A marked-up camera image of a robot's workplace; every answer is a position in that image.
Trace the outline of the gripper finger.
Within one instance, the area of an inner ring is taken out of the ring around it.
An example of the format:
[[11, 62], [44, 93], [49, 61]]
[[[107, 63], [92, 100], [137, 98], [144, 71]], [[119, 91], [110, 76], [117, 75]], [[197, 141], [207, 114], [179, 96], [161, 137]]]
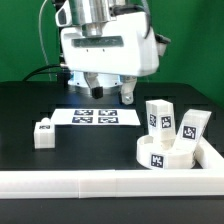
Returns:
[[94, 99], [99, 99], [103, 97], [103, 87], [98, 81], [98, 74], [92, 72], [85, 72], [84, 79], [90, 89], [91, 96]]
[[130, 105], [134, 101], [133, 92], [137, 83], [134, 76], [123, 76], [121, 87], [121, 101], [125, 105]]

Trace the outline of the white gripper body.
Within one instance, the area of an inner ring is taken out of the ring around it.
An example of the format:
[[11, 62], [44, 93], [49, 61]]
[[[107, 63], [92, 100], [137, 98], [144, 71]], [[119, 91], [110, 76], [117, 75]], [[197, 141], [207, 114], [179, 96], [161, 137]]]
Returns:
[[139, 6], [63, 6], [55, 20], [72, 72], [150, 75], [170, 43], [154, 32], [150, 15]]

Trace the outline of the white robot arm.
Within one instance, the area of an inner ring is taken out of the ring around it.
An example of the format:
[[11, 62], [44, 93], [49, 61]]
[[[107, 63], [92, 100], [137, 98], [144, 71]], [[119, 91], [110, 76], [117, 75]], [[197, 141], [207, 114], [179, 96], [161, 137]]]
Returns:
[[141, 1], [57, 0], [62, 56], [75, 90], [95, 99], [117, 91], [128, 105], [137, 79], [157, 71], [170, 39], [154, 32]]

